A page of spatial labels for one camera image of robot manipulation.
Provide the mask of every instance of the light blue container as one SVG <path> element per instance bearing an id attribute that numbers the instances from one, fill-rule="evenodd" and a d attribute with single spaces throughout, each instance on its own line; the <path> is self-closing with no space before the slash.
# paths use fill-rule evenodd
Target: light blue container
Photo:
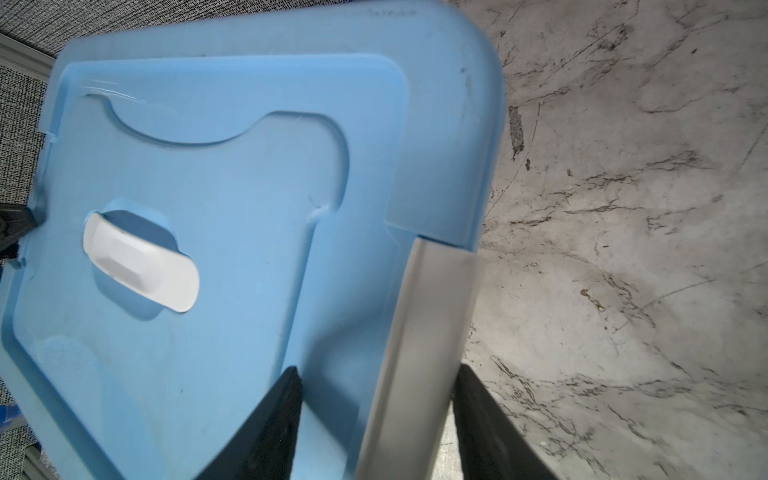
<path id="1" fill-rule="evenodd" d="M 73 41 L 41 226 L 0 283 L 0 375 L 63 478 L 194 478 L 291 365 L 293 478 L 350 476 L 414 239 L 476 248 L 503 98 L 493 46 L 434 2 Z M 96 268 L 93 212 L 192 259 L 194 306 Z"/>

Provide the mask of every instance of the molded indentation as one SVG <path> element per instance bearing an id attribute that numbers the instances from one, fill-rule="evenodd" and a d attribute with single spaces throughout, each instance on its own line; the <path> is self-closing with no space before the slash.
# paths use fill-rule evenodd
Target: molded indentation
<path id="1" fill-rule="evenodd" d="M 217 143 L 242 134 L 266 112 L 243 108 L 241 92 L 251 74 L 221 74 L 204 67 L 210 63 L 177 66 L 194 74 L 139 71 L 115 81 L 83 78 L 80 88 L 108 99 L 121 123 L 142 135 L 174 144 Z"/>
<path id="2" fill-rule="evenodd" d="M 108 276 L 175 312 L 185 313 L 197 301 L 200 271 L 190 257 L 122 230 L 104 215 L 88 217 L 83 249 Z"/>
<path id="3" fill-rule="evenodd" d="M 159 220 L 164 217 L 156 211 L 147 207 L 131 202 L 129 200 L 113 201 L 110 205 L 116 207 L 130 208 L 128 210 L 109 210 L 103 213 L 104 218 L 116 227 L 125 230 L 132 235 L 143 238 L 163 248 L 179 252 L 176 238 L 166 227 L 161 227 L 157 223 L 149 221 L 147 218 L 134 212 L 149 214 L 149 217 Z M 130 288 L 121 285 L 117 280 L 108 276 L 97 266 L 93 265 L 91 271 L 96 282 L 96 287 L 108 299 L 116 303 L 133 317 L 141 320 L 151 320 L 163 310 L 163 306 L 147 297 L 134 292 Z"/>

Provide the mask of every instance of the white latch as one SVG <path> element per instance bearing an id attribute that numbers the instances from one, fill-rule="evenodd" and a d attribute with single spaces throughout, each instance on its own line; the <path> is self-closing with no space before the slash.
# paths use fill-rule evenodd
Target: white latch
<path id="1" fill-rule="evenodd" d="M 197 300 L 200 274 L 189 257 L 128 233 L 101 214 L 88 218 L 83 248 L 99 270 L 162 306 L 182 313 Z"/>

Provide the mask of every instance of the textured gray fabric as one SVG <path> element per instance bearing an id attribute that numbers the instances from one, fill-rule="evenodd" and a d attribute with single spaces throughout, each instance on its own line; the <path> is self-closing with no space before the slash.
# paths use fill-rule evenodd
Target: textured gray fabric
<path id="1" fill-rule="evenodd" d="M 45 84 L 0 66 L 0 202 L 26 204 L 43 144 L 36 127 Z"/>
<path id="2" fill-rule="evenodd" d="M 0 31 L 56 56 L 73 38 L 201 18 L 287 10 L 343 0 L 0 0 Z"/>
<path id="3" fill-rule="evenodd" d="M 11 394 L 0 379 L 0 405 L 12 401 Z M 21 478 L 24 450 L 37 442 L 28 426 L 18 427 L 0 435 L 0 480 Z"/>

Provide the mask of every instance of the dark stain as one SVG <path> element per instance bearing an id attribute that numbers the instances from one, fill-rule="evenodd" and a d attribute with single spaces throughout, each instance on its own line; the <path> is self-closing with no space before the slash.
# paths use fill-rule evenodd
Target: dark stain
<path id="1" fill-rule="evenodd" d="M 520 220 L 518 222 L 509 222 L 510 225 L 528 225 L 529 227 L 535 227 L 536 225 L 540 225 L 544 222 L 548 222 L 549 220 L 552 220 L 552 217 L 545 217 L 541 220 Z"/>
<path id="2" fill-rule="evenodd" d="M 368 10 L 368 13 L 374 17 L 412 17 L 416 15 L 416 10 L 407 10 L 401 8 L 399 10 L 374 10 L 373 8 Z"/>
<path id="3" fill-rule="evenodd" d="M 650 162 L 645 167 L 639 169 L 638 173 L 646 170 L 678 171 L 685 168 L 712 170 L 714 167 L 711 167 L 708 162 L 700 157 L 699 152 L 695 150 L 685 150 L 664 160 Z"/>
<path id="4" fill-rule="evenodd" d="M 565 210 L 565 213 L 569 215 L 575 215 L 575 214 L 602 214 L 604 212 L 611 212 L 613 210 L 638 210 L 641 207 L 622 207 L 621 205 L 614 205 L 614 203 L 617 201 L 617 198 L 614 198 L 610 202 L 608 202 L 608 205 L 603 205 L 602 207 L 596 207 L 596 208 L 588 208 L 586 210 Z"/>
<path id="5" fill-rule="evenodd" d="M 600 50 L 613 51 L 616 49 L 616 44 L 610 40 L 604 39 L 604 40 L 600 40 L 600 42 L 598 43 L 598 48 Z"/>
<path id="6" fill-rule="evenodd" d="M 587 177 L 584 179 L 584 181 L 589 182 L 591 185 L 594 185 L 597 188 L 602 188 L 613 182 L 631 184 L 634 181 L 634 179 L 632 178 L 631 174 L 608 175 L 605 172 L 603 172 L 602 174 L 599 174 L 599 175 Z"/>
<path id="7" fill-rule="evenodd" d="M 668 477 L 670 474 L 667 473 L 667 470 L 664 468 L 664 465 L 662 465 L 659 462 L 654 462 L 654 465 L 656 465 L 664 474 Z"/>
<path id="8" fill-rule="evenodd" d="M 589 291 L 588 288 L 583 288 L 581 289 L 580 293 L 581 295 L 586 296 L 589 299 L 589 301 L 592 302 L 592 305 L 594 305 L 598 309 L 598 312 L 601 312 L 601 313 L 604 312 L 605 307 L 600 304 L 600 300 L 594 298 L 592 295 L 588 293 L 588 291 Z"/>
<path id="9" fill-rule="evenodd" d="M 561 88 L 558 88 L 557 90 L 555 90 L 555 91 L 553 91 L 551 93 L 548 93 L 546 95 L 540 95 L 538 97 L 533 97 L 532 99 L 530 99 L 528 101 L 544 100 L 547 97 L 559 97 L 561 95 L 567 94 L 569 91 L 571 91 L 571 87 L 561 87 Z"/>
<path id="10" fill-rule="evenodd" d="M 509 108 L 509 137 L 512 140 L 512 150 L 515 155 L 522 152 L 525 148 L 525 143 L 523 141 L 523 121 L 520 118 L 517 107 Z"/>

